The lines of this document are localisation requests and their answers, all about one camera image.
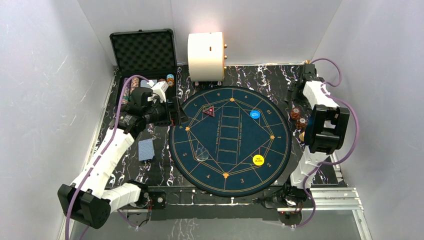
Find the red poker chip stack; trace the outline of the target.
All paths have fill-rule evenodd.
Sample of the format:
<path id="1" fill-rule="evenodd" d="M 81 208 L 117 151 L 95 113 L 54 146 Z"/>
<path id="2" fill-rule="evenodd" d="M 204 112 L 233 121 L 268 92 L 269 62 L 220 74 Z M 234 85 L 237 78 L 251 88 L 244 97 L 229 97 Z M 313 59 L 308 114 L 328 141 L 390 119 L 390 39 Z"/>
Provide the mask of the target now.
<path id="1" fill-rule="evenodd" d="M 301 110 L 298 107 L 293 107 L 290 112 L 290 118 L 298 120 L 301 116 Z"/>

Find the brown poker chip stack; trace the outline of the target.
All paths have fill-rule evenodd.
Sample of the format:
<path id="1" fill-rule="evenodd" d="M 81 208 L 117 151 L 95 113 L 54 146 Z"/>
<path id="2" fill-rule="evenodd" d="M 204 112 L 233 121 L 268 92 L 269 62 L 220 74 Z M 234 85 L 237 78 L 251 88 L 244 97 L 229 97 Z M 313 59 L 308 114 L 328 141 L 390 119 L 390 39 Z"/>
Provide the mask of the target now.
<path id="1" fill-rule="evenodd" d="M 297 119 L 295 126 L 297 129 L 301 130 L 304 129 L 308 124 L 308 120 L 304 117 L 300 117 Z"/>

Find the clear dealer button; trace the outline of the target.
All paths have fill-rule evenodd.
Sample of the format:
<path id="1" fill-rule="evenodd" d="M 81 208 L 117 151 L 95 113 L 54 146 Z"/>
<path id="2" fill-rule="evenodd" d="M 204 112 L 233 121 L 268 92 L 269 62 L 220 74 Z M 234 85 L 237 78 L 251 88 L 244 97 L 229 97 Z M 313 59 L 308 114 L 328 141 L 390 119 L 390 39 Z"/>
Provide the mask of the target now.
<path id="1" fill-rule="evenodd" d="M 210 157 L 209 152 L 205 147 L 201 146 L 201 147 L 197 148 L 197 150 L 194 152 L 194 158 L 198 162 L 204 162 L 204 161 L 208 160 L 209 157 Z"/>

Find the blue small blind button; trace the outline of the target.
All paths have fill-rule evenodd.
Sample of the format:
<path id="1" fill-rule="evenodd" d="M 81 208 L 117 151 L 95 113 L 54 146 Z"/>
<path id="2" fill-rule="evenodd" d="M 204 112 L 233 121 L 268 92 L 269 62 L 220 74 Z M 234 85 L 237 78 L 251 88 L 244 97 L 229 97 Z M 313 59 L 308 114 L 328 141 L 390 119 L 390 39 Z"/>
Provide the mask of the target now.
<path id="1" fill-rule="evenodd" d="M 261 112 L 260 112 L 260 111 L 258 111 L 258 110 L 252 110 L 252 111 L 249 113 L 249 115 L 250 115 L 250 117 L 251 117 L 252 119 L 257 120 L 257 119 L 259 119 L 259 118 L 261 117 Z"/>

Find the yellow big blind button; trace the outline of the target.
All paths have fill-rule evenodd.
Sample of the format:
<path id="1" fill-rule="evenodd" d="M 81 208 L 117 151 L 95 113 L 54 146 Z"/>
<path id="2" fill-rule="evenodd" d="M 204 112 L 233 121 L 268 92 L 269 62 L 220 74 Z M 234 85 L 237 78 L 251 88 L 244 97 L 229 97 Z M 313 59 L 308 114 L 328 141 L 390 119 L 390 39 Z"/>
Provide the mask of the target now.
<path id="1" fill-rule="evenodd" d="M 252 157 L 252 162 L 256 166 L 262 166 L 265 162 L 265 158 L 260 154 L 256 154 Z"/>

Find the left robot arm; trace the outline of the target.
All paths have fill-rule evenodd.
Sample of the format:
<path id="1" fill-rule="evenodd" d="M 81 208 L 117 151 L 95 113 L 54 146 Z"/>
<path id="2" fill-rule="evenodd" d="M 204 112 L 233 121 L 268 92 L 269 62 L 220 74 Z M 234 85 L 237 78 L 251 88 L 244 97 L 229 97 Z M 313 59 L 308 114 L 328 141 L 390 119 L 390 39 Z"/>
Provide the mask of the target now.
<path id="1" fill-rule="evenodd" d="M 127 205 L 144 208 L 150 201 L 146 184 L 128 180 L 121 186 L 106 190 L 113 171 L 146 126 L 178 126 L 186 123 L 180 100 L 157 90 L 137 87 L 129 103 L 119 104 L 116 117 L 110 122 L 106 137 L 86 168 L 72 181 L 62 184 L 57 192 L 66 220 L 74 220 L 99 229 L 111 213 Z"/>

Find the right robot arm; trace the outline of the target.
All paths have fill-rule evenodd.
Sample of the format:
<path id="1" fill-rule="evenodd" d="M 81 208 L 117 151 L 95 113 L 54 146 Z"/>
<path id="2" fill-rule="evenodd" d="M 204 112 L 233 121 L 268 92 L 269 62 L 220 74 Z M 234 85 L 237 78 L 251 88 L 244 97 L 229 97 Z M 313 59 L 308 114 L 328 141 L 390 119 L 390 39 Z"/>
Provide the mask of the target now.
<path id="1" fill-rule="evenodd" d="M 321 166 L 328 165 L 326 159 L 343 146 L 353 111 L 335 102 L 327 90 L 328 84 L 317 74 L 311 61 L 301 65 L 299 78 L 288 85 L 285 102 L 302 103 L 310 107 L 311 114 L 303 127 L 305 147 L 297 167 L 282 188 L 258 199 L 267 209 L 285 206 L 299 211 L 303 203 L 312 198 L 314 175 Z"/>

